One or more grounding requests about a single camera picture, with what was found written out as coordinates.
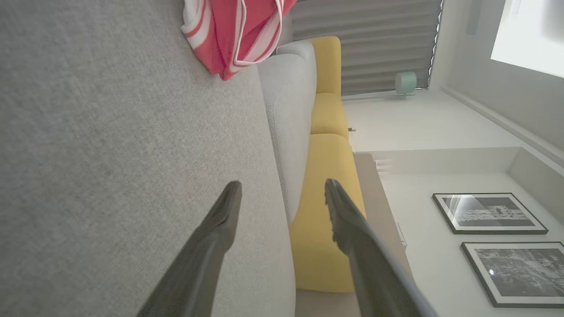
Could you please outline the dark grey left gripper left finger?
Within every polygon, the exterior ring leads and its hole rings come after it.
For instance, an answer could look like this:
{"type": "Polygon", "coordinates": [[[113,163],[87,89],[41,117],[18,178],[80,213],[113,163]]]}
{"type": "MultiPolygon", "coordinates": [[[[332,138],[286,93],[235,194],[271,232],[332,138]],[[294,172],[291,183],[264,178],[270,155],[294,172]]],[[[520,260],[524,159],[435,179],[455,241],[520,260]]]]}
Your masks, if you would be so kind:
{"type": "Polygon", "coordinates": [[[139,317],[209,317],[224,255],[234,242],[242,185],[229,182],[175,257],[139,317]]]}

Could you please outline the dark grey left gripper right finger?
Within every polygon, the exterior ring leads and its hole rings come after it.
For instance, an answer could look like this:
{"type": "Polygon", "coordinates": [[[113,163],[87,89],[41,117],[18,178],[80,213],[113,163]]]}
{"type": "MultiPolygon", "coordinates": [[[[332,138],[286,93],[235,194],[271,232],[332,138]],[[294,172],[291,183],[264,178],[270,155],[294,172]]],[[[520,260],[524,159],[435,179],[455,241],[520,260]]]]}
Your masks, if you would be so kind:
{"type": "Polygon", "coordinates": [[[363,317],[435,317],[403,265],[375,235],[336,179],[325,184],[333,241],[348,257],[363,317]]]}

